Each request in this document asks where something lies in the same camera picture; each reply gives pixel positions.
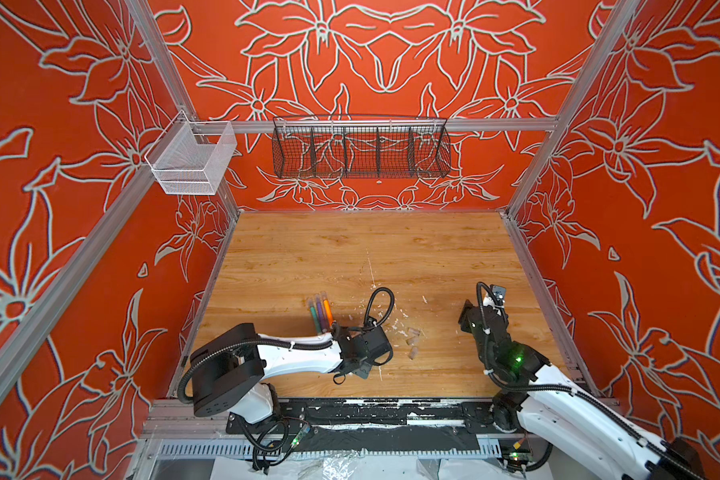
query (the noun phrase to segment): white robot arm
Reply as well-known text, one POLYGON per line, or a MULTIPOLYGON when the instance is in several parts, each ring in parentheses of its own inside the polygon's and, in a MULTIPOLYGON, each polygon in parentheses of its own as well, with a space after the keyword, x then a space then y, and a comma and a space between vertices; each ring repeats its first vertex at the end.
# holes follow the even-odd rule
POLYGON ((704 479, 698 453, 683 440, 670 444, 635 425, 536 350, 513 341, 507 333, 504 288, 480 282, 477 293, 479 306, 467 301, 459 324, 473 335, 484 372, 502 389, 492 406, 499 429, 535 433, 603 480, 704 479))
POLYGON ((279 338, 256 333, 252 323, 241 323, 194 351, 176 396, 192 403, 196 416, 230 411, 256 423, 278 406, 274 389, 259 383, 262 380, 297 372, 334 372, 334 382, 350 373, 367 379, 371 368, 392 359, 392 345, 382 325, 393 309, 394 294, 383 286, 371 294, 362 326, 334 322, 331 332, 318 336, 279 338), (389 306, 376 320, 370 315, 371 305, 381 292, 389 296, 389 306), (192 396, 185 392, 190 380, 192 396))

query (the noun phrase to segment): metal wire basket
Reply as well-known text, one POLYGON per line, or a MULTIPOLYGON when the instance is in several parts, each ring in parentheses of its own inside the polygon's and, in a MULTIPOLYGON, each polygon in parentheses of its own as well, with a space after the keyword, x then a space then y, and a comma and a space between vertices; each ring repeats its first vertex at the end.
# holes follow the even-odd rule
POLYGON ((278 117, 279 178, 438 178, 451 171, 444 118, 278 117))
POLYGON ((179 112, 158 138, 161 141, 156 141, 145 155, 167 194, 213 195, 235 153, 237 139, 230 122, 226 122, 216 143, 195 134, 192 126, 196 123, 179 112))

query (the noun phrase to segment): black cable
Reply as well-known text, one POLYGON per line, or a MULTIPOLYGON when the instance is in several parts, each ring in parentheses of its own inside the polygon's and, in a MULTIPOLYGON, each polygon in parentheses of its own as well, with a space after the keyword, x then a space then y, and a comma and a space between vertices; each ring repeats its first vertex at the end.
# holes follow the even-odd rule
POLYGON ((499 303, 498 298, 496 298, 496 295, 494 295, 493 291, 488 288, 488 285, 486 285, 483 282, 478 282, 478 284, 475 286, 475 289, 478 294, 478 306, 480 307, 480 319, 483 321, 483 325, 485 325, 485 310, 483 307, 483 296, 480 294, 481 290, 484 290, 485 293, 488 294, 490 299, 494 302, 494 305, 496 305, 496 308, 499 309, 499 312, 501 313, 501 318, 504 319, 504 324, 509 325, 509 317, 507 316, 507 313, 504 311, 504 302, 499 303))
POLYGON ((278 451, 282 452, 282 446, 286 443, 286 440, 288 439, 288 420, 286 418, 279 418, 275 423, 272 424, 269 429, 265 430, 264 432, 261 432, 259 434, 258 438, 254 438, 253 434, 251 434, 250 430, 248 429, 248 422, 246 420, 238 415, 237 418, 237 424, 240 426, 240 429, 242 430, 242 434, 246 437, 246 439, 251 443, 253 446, 253 470, 259 471, 263 470, 264 473, 269 472, 269 467, 279 465, 282 463, 283 460, 285 460, 291 453, 291 448, 288 448, 288 451, 286 452, 286 455, 281 458, 278 462, 270 462, 266 459, 267 453, 275 453, 278 451), (272 430, 277 428, 278 426, 282 425, 282 438, 279 440, 274 440, 269 443, 269 445, 263 445, 262 440, 264 437, 268 436, 270 433, 272 433, 272 430))
POLYGON ((685 475, 688 475, 691 478, 694 478, 695 480, 706 480, 705 477, 699 475, 698 473, 695 473, 693 470, 688 468, 687 466, 684 466, 680 462, 674 459, 674 457, 667 454, 664 450, 662 450, 660 447, 653 445, 647 438, 643 437, 641 434, 638 433, 637 430, 632 428, 632 426, 625 422, 621 417, 619 417, 617 414, 615 414, 610 408, 606 407, 602 403, 598 402, 596 398, 590 396, 589 394, 581 391, 581 390, 575 390, 572 387, 566 387, 562 385, 554 385, 554 384, 539 384, 539 385, 528 385, 528 386, 519 386, 519 385, 509 385, 507 383, 503 383, 499 381, 499 379, 496 378, 496 376, 493 374, 493 372, 490 372, 488 374, 490 379, 495 383, 499 388, 508 390, 509 392, 565 392, 568 394, 573 393, 576 397, 582 398, 587 403, 592 405, 593 407, 597 408, 601 413, 603 413, 606 417, 610 418, 612 422, 617 424, 619 427, 621 427, 630 437, 634 438, 638 441, 638 444, 640 444, 640 441, 643 440, 646 444, 644 445, 646 448, 648 448, 650 451, 661 457, 664 461, 671 464, 678 470, 680 470, 685 475))
POLYGON ((283 340, 259 338, 259 339, 252 339, 252 340, 243 340, 238 343, 233 343, 231 345, 221 348, 220 350, 211 352, 207 356, 204 356, 203 358, 201 358, 198 362, 193 363, 192 366, 184 373, 184 376, 181 377, 181 380, 179 380, 179 385, 176 388, 176 397, 178 397, 182 403, 192 403, 192 397, 188 396, 186 394, 186 384, 190 382, 190 379, 192 379, 192 375, 195 374, 195 372, 202 366, 202 364, 211 360, 214 357, 221 355, 222 353, 238 350, 239 348, 243 348, 244 346, 255 346, 255 345, 268 345, 268 346, 277 346, 277 347, 280 347, 283 349, 314 351, 314 350, 323 350, 323 349, 329 348, 331 345, 333 345, 333 340, 327 340, 323 343, 308 344, 308 343, 291 343, 291 342, 286 342, 283 340))
POLYGON ((368 299, 368 306, 365 307, 365 316, 363 317, 363 327, 362 329, 364 331, 372 330, 373 328, 377 326, 381 326, 384 322, 387 321, 387 318, 392 314, 392 311, 394 309, 394 293, 387 288, 386 286, 380 286, 376 290, 371 293, 371 298, 368 299), (376 295, 380 292, 385 292, 387 295, 389 295, 389 306, 387 307, 387 311, 384 312, 384 316, 382 316, 382 319, 374 324, 373 318, 371 317, 371 307, 373 306, 373 301, 376 298, 376 295))
MULTIPOLYGON (((538 470, 539 468, 543 467, 544 464, 547 463, 547 460, 550 459, 550 455, 552 455, 552 450, 554 450, 554 445, 552 445, 551 442, 547 442, 547 449, 544 450, 544 454, 541 456, 541 458, 539 458, 539 461, 525 466, 525 471, 532 472, 533 470, 538 470)), ((523 471, 522 468, 511 465, 507 465, 507 470, 512 473, 523 471)))

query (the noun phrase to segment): wood grain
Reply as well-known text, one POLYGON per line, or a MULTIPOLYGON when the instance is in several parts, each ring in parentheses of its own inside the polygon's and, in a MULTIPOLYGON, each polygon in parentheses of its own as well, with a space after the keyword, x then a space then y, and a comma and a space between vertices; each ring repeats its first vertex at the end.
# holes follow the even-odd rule
MULTIPOLYGON (((299 373, 269 381, 281 397, 490 397, 472 337, 458 316, 474 284, 507 288, 512 338, 564 368, 547 322, 496 213, 246 213, 235 229, 194 348, 242 322, 274 336, 314 335, 307 296, 325 290, 342 325, 359 325, 374 286, 394 292, 384 326, 394 359, 371 376, 299 373), (404 332, 423 331, 418 356, 404 332)), ((374 316, 386 309, 377 297, 374 316)))

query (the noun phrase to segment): floral wallpaper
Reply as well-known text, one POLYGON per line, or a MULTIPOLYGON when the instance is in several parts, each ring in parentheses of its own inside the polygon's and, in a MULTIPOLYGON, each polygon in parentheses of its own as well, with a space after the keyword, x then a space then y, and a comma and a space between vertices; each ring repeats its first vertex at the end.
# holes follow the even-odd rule
MULTIPOLYGON (((122 0, 0 0, 0 347, 175 113, 122 0)), ((0 478, 123 475, 229 225, 152 187, 0 407, 0 478)))
MULTIPOLYGON (((388 114, 555 116, 614 2, 151 0, 205 120, 388 114)), ((227 181, 247 210, 506 206, 544 132, 455 133, 439 180, 280 180, 267 134, 227 181)))
POLYGON ((518 223, 598 387, 720 478, 720 1, 641 3, 518 223))
POLYGON ((124 476, 230 226, 176 202, 153 184, 0 406, 0 478, 124 476))

